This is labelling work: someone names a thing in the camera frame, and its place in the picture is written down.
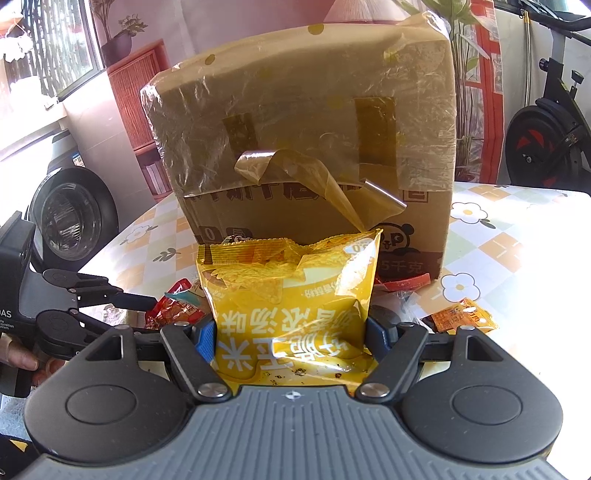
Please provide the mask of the person's left hand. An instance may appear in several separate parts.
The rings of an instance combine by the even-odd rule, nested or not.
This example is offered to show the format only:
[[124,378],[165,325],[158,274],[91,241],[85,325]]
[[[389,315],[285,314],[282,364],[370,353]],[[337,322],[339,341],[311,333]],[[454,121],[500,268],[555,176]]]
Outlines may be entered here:
[[37,357],[22,343],[9,335],[1,335],[1,363],[33,373],[32,385],[38,387],[65,365],[64,360]]

